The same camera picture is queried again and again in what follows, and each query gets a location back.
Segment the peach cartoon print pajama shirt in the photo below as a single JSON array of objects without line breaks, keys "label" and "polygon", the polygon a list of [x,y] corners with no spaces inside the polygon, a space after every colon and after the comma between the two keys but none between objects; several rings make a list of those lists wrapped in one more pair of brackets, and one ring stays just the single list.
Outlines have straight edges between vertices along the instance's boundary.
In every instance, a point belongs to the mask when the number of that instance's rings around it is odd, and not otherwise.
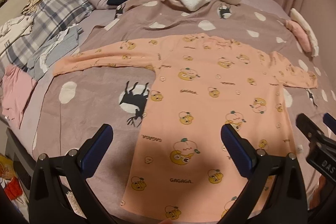
[{"label": "peach cartoon print pajama shirt", "polygon": [[280,53],[206,34],[113,43],[59,60],[54,75],[103,66],[155,72],[122,208],[183,222],[218,220],[245,185],[221,127],[284,156],[295,150],[284,87],[317,87]]}]

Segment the folded pink cloth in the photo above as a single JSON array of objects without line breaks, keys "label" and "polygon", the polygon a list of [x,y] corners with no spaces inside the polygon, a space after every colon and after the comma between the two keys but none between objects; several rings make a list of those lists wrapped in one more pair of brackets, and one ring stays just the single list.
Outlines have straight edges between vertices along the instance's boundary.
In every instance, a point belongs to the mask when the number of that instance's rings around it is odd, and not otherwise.
[{"label": "folded pink cloth", "polygon": [[302,50],[306,53],[311,53],[311,44],[305,30],[297,22],[292,20],[286,20],[285,26],[288,30],[290,30],[290,32],[292,32],[292,34],[294,34]]}]

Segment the folded white cloth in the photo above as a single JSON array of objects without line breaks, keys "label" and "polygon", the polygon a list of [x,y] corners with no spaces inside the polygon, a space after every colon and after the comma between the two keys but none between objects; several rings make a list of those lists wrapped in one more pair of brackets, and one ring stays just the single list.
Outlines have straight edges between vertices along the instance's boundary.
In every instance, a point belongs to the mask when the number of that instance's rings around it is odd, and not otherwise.
[{"label": "folded white cloth", "polygon": [[319,55],[319,45],[317,37],[315,36],[315,33],[309,23],[304,19],[304,17],[295,9],[291,8],[290,10],[290,17],[291,20],[297,22],[302,29],[305,31],[307,38],[310,43],[310,51],[306,51],[307,53],[311,52],[311,55],[313,57],[317,57]]}]

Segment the pink folded garment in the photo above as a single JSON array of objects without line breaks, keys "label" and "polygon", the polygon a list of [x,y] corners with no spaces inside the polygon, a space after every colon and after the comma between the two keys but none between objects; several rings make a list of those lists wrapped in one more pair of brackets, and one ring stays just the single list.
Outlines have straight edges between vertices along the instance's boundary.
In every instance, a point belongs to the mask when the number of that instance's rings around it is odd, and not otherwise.
[{"label": "pink folded garment", "polygon": [[16,65],[10,64],[2,77],[2,114],[13,128],[20,129],[26,104],[37,82]]}]

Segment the grey blue folded garment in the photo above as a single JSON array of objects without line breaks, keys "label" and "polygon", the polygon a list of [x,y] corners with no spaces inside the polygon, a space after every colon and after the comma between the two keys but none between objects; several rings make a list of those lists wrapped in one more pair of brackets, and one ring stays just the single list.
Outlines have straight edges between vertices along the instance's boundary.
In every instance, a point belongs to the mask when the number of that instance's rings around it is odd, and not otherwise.
[{"label": "grey blue folded garment", "polygon": [[79,45],[79,35],[82,32],[75,24],[46,41],[27,61],[27,73],[39,81],[52,64]]}]

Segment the white printed shirt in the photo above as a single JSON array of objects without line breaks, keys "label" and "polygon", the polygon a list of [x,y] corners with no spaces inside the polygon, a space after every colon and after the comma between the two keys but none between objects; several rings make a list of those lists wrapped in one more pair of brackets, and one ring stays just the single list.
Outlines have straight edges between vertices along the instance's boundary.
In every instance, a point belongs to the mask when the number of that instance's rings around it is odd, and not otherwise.
[{"label": "white printed shirt", "polygon": [[21,36],[31,33],[34,24],[34,17],[31,15],[21,15],[17,18],[10,19],[1,26],[0,46],[1,54],[9,46],[18,40]]}]

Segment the plaid grey pillow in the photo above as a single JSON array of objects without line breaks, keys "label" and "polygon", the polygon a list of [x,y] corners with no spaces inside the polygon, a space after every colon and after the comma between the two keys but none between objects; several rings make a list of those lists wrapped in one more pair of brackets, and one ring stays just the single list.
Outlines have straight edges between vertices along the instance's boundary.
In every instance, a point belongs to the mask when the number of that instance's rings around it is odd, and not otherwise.
[{"label": "plaid grey pillow", "polygon": [[87,0],[43,0],[34,15],[30,34],[18,38],[1,54],[1,74],[9,64],[24,68],[46,41],[81,22],[93,10],[93,5]]}]

